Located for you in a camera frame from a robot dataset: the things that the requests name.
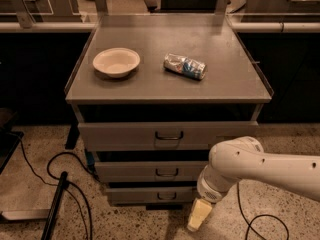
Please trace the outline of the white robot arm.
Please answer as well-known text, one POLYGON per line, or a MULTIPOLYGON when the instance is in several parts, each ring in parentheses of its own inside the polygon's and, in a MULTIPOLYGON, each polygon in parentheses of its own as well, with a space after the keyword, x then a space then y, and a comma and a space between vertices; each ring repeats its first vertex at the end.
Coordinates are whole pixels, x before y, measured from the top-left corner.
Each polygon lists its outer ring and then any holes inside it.
POLYGON ((197 231, 230 188, 242 179, 263 182, 312 200, 320 200, 320 157, 266 153, 253 137, 215 144, 197 180, 187 228, 197 231))

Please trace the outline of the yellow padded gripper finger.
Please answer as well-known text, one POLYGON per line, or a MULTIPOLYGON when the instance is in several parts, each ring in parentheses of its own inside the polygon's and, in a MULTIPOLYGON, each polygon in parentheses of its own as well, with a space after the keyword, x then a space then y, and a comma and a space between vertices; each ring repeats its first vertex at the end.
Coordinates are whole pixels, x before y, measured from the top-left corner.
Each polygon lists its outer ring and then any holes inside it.
POLYGON ((188 218, 187 228, 195 232, 212 211, 212 204, 204 199, 196 198, 193 202, 188 218))

